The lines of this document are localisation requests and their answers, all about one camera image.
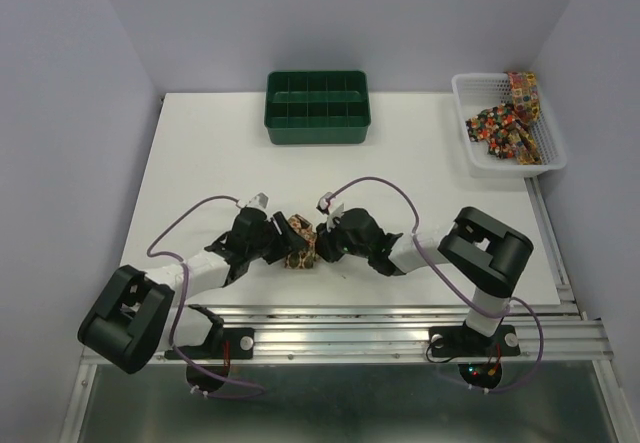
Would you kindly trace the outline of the paisley patterned tie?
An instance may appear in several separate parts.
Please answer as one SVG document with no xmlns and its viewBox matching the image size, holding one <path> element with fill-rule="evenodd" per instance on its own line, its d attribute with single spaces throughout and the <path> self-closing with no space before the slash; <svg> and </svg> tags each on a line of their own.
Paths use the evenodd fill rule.
<svg viewBox="0 0 640 443">
<path fill-rule="evenodd" d="M 319 256 L 316 252 L 317 233 L 313 224 L 299 214 L 291 215 L 287 222 L 304 243 L 285 258 L 284 267 L 290 270 L 311 270 Z"/>
</svg>

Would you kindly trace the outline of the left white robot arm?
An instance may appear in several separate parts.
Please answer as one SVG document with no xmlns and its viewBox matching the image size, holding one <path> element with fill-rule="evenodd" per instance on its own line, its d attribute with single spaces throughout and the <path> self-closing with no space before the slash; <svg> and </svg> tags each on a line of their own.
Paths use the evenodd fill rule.
<svg viewBox="0 0 640 443">
<path fill-rule="evenodd" d="M 252 262 L 268 264 L 308 249 L 280 212 L 269 217 L 244 208 L 229 231 L 190 258 L 151 270 L 117 268 L 80 324 L 80 343 L 133 374 L 169 347 L 170 321 L 179 305 L 199 293 L 224 288 Z"/>
</svg>

